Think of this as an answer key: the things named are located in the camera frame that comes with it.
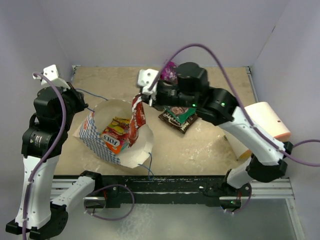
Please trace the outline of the green snack box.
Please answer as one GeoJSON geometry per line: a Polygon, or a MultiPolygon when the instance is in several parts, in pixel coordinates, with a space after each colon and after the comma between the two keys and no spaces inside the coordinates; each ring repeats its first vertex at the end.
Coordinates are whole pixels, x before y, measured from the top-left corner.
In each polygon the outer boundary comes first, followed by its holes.
{"type": "Polygon", "coordinates": [[[195,108],[181,107],[181,106],[165,106],[164,109],[170,113],[174,119],[180,124],[186,122],[188,117],[196,113],[195,108]]]}

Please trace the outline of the purple candy snack bag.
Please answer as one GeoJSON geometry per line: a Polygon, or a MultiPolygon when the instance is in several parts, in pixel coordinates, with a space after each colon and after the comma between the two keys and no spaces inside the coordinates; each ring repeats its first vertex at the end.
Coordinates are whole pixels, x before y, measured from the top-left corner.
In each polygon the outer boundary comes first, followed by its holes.
{"type": "Polygon", "coordinates": [[[170,61],[166,65],[164,70],[161,72],[160,79],[172,84],[177,84],[178,79],[177,79],[176,68],[177,68],[177,65],[174,62],[170,61]]]}

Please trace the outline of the brown sea salt chips bag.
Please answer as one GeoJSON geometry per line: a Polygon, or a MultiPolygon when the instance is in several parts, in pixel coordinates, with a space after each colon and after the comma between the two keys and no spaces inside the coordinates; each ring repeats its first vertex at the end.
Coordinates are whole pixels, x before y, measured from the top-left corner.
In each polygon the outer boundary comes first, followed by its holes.
{"type": "Polygon", "coordinates": [[[193,114],[189,116],[184,123],[180,123],[172,114],[170,114],[168,111],[164,111],[158,116],[158,118],[173,129],[185,134],[188,129],[197,121],[198,116],[193,114]]]}

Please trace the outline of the blue checkered paper bag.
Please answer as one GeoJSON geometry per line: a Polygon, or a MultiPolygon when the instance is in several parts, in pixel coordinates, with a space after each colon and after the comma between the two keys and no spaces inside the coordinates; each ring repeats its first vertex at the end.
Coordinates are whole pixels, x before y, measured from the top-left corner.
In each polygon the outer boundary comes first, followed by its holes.
{"type": "Polygon", "coordinates": [[[113,153],[101,139],[100,134],[114,117],[131,119],[132,103],[121,99],[105,100],[91,111],[74,132],[74,137],[88,147],[101,160],[128,168],[136,168],[151,156],[154,135],[147,123],[138,129],[136,142],[119,154],[113,153]]]}

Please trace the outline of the red snack packet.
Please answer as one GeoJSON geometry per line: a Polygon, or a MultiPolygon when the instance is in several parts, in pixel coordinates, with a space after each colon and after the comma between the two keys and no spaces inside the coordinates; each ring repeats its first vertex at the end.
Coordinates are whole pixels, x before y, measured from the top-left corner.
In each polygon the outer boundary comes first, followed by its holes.
{"type": "Polygon", "coordinates": [[[146,124],[142,94],[138,94],[132,101],[132,115],[129,123],[128,141],[131,147],[139,137],[139,128],[146,124]]]}

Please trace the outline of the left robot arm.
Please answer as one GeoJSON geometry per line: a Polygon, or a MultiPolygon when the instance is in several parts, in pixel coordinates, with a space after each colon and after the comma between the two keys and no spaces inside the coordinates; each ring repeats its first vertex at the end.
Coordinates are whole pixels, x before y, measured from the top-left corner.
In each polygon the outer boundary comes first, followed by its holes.
{"type": "Polygon", "coordinates": [[[103,180],[101,174],[86,170],[69,189],[51,199],[55,169],[71,123],[88,104],[70,84],[41,89],[33,105],[35,113],[22,136],[22,198],[17,216],[6,224],[5,231],[22,235],[24,240],[48,240],[64,230],[69,213],[84,197],[101,194],[103,180]]]}

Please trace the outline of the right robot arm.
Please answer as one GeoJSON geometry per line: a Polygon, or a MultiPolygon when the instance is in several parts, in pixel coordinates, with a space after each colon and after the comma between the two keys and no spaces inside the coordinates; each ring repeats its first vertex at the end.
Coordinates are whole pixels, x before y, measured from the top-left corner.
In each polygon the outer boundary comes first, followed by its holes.
{"type": "Polygon", "coordinates": [[[251,120],[229,91],[211,87],[205,68],[186,62],[176,73],[177,84],[171,84],[157,80],[157,70],[139,71],[138,83],[149,105],[194,108],[198,117],[227,131],[252,152],[250,159],[225,175],[222,190],[226,195],[235,195],[253,180],[269,183],[285,176],[284,159],[292,150],[291,143],[277,140],[251,120]]]}

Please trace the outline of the colourful Fox's candy bag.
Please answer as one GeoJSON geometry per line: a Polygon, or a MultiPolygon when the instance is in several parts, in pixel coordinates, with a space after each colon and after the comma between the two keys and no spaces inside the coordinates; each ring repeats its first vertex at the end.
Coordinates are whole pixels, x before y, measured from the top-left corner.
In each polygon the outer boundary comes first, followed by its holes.
{"type": "Polygon", "coordinates": [[[128,145],[129,127],[115,118],[100,134],[100,138],[114,154],[119,154],[128,145]]]}

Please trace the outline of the yellow candy packet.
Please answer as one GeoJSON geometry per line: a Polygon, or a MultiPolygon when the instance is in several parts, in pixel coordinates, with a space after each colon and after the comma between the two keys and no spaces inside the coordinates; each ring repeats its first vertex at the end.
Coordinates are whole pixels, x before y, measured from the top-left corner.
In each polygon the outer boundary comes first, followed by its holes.
{"type": "Polygon", "coordinates": [[[130,127],[131,120],[129,118],[114,117],[113,119],[126,128],[130,127]]]}

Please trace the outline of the cream cylindrical appliance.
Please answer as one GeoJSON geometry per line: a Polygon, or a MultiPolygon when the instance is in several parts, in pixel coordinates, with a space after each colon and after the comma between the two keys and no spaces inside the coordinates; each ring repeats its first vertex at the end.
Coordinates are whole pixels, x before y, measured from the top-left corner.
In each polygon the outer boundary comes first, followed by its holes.
{"type": "MultiPolygon", "coordinates": [[[[267,102],[257,102],[248,105],[245,107],[245,110],[250,118],[272,137],[281,142],[288,142],[290,140],[290,130],[267,102]]],[[[229,142],[236,159],[240,162],[246,161],[251,156],[252,151],[228,131],[223,130],[223,132],[225,135],[224,138],[229,142]]]]}

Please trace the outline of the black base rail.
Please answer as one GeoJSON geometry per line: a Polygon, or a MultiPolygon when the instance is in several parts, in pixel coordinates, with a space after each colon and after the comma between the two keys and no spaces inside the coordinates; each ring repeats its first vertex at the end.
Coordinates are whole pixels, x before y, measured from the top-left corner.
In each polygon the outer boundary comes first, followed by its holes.
{"type": "Polygon", "coordinates": [[[142,175],[104,175],[102,184],[85,200],[101,201],[106,208],[122,204],[205,205],[239,208],[240,200],[250,196],[251,187],[228,187],[222,175],[158,175],[151,179],[142,175]]]}

